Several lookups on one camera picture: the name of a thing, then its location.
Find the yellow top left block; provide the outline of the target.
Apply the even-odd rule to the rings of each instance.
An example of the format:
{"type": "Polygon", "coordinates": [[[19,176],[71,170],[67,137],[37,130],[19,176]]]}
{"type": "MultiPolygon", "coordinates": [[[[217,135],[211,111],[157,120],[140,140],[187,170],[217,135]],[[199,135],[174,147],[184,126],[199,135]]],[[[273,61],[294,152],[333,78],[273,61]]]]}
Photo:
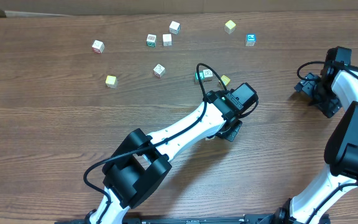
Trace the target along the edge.
{"type": "Polygon", "coordinates": [[[115,88],[115,87],[117,87],[117,77],[108,75],[108,76],[106,77],[105,84],[106,84],[106,86],[109,87],[109,88],[115,88]]]}

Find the green L wooden block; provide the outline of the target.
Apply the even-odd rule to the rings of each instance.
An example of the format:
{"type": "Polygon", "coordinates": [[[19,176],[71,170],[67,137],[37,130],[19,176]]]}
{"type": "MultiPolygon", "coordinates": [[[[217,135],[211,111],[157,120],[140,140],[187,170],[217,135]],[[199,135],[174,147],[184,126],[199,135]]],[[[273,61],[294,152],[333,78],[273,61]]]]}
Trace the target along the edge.
{"type": "Polygon", "coordinates": [[[195,83],[199,84],[200,82],[203,83],[205,81],[203,71],[195,72],[195,83]]]}

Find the yellow top far block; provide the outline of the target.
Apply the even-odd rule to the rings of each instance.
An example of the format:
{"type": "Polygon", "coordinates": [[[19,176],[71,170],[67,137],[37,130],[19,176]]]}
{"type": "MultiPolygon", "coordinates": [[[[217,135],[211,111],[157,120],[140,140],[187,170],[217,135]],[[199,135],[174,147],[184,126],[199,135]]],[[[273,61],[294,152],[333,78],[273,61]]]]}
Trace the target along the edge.
{"type": "Polygon", "coordinates": [[[224,25],[224,31],[228,34],[233,33],[235,29],[236,29],[236,23],[233,22],[232,20],[227,21],[224,25]]]}

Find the red C wooden block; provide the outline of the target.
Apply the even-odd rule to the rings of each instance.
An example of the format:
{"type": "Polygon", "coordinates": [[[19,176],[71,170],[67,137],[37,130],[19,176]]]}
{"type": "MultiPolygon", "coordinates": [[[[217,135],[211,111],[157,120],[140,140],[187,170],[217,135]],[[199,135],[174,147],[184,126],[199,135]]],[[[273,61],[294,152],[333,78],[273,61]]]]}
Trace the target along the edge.
{"type": "Polygon", "coordinates": [[[153,74],[158,78],[162,78],[166,73],[166,69],[161,64],[157,64],[153,69],[153,74]]]}

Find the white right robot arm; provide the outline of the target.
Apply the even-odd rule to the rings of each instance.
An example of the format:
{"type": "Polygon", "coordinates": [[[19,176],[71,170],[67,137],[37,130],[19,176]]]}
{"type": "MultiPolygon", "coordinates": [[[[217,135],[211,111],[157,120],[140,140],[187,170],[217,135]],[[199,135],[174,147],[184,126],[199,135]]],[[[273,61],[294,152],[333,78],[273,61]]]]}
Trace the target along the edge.
{"type": "Polygon", "coordinates": [[[345,47],[329,49],[320,74],[309,73],[296,84],[295,90],[327,118],[340,109],[344,115],[326,143],[322,171],[264,223],[328,223],[330,207],[358,188],[358,67],[351,64],[351,55],[345,47]]]}

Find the plain I wooden block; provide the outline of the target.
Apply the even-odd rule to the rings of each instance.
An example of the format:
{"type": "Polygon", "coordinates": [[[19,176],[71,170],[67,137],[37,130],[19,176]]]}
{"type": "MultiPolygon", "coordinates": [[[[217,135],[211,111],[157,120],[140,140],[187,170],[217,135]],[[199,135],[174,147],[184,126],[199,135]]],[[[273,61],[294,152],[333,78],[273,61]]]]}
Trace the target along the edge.
{"type": "Polygon", "coordinates": [[[206,82],[212,81],[214,78],[214,73],[210,69],[205,69],[203,70],[203,76],[204,76],[204,81],[206,82]]]}

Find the yellow top duck block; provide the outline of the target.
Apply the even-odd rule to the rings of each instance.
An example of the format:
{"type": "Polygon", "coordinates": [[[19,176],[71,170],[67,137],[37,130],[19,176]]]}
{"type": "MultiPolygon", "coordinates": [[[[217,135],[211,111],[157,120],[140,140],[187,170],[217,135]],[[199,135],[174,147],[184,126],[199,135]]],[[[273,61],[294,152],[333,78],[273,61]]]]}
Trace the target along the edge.
{"type": "Polygon", "coordinates": [[[220,80],[218,81],[218,86],[223,89],[226,89],[228,84],[230,84],[231,79],[225,75],[220,76],[220,80]]]}

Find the brown cardboard backdrop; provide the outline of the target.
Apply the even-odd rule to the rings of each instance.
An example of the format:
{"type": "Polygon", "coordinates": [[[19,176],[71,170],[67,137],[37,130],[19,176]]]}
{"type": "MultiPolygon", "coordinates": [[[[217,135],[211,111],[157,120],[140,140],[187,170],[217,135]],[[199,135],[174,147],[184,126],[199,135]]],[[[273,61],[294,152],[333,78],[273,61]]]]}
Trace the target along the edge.
{"type": "Polygon", "coordinates": [[[0,0],[0,17],[358,10],[358,0],[0,0]]]}

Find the blue top turtle block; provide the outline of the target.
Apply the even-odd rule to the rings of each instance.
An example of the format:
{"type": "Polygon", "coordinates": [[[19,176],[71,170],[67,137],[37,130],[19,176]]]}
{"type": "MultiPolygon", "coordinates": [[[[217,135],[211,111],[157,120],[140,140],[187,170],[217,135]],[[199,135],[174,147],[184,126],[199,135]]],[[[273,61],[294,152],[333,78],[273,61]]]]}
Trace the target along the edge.
{"type": "Polygon", "coordinates": [[[247,34],[245,40],[246,47],[253,47],[256,43],[256,35],[255,34],[247,34]]]}

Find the green B wooden block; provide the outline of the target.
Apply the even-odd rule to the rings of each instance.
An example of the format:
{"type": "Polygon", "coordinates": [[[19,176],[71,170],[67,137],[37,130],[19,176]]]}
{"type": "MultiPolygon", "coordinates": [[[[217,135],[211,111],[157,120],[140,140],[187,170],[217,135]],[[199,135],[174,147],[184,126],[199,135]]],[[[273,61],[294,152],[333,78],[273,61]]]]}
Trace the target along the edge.
{"type": "Polygon", "coordinates": [[[156,40],[157,36],[154,34],[149,34],[146,39],[146,44],[149,47],[155,47],[156,46],[156,40]]]}

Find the ice cream wooden block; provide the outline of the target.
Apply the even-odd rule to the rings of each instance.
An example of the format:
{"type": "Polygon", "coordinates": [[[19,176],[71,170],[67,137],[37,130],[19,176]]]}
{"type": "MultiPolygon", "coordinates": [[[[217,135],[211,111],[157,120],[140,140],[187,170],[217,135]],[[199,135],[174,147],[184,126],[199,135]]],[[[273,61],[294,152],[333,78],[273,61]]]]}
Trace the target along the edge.
{"type": "Polygon", "coordinates": [[[167,47],[167,46],[172,46],[172,35],[171,34],[164,34],[162,36],[163,39],[163,46],[167,47]]]}

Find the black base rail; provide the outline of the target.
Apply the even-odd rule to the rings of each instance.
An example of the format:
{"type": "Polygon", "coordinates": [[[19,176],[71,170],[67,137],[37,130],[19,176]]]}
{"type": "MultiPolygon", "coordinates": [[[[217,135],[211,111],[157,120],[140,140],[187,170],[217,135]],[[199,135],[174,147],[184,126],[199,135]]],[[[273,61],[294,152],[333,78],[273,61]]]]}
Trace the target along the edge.
{"type": "Polygon", "coordinates": [[[243,217],[218,217],[218,218],[158,218],[158,219],[140,219],[125,218],[123,224],[259,224],[273,223],[274,214],[251,214],[243,217]]]}

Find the dark green J wooden block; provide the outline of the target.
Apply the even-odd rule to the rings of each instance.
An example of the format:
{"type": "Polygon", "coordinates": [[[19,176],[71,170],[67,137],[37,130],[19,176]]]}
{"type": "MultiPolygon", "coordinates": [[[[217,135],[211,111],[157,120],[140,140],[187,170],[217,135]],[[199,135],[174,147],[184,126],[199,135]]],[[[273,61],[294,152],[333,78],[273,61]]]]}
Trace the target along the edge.
{"type": "Polygon", "coordinates": [[[180,23],[172,21],[169,25],[169,31],[172,34],[177,35],[180,31],[180,23]]]}

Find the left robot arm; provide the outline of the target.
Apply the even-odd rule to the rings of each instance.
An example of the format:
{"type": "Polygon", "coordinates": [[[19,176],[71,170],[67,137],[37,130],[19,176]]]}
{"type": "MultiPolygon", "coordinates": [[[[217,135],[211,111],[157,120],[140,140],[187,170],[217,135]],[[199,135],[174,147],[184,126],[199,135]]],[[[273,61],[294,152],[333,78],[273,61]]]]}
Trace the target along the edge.
{"type": "Polygon", "coordinates": [[[85,223],[122,223],[129,209],[155,192],[177,155],[204,138],[232,142],[241,118],[248,116],[257,102],[257,92],[242,83],[235,90],[206,93],[194,112],[165,129],[149,134],[135,129],[110,158],[86,170],[86,185],[104,197],[99,207],[85,216],[85,223]]]}

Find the red U wooden block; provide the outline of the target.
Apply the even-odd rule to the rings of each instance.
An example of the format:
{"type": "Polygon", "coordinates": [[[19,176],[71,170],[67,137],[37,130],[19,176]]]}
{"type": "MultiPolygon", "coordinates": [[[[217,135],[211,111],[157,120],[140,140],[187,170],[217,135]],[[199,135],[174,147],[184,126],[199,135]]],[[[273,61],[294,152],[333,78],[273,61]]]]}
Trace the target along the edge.
{"type": "Polygon", "coordinates": [[[99,53],[99,54],[103,53],[103,51],[105,49],[104,43],[100,40],[95,40],[91,47],[94,52],[99,53]]]}

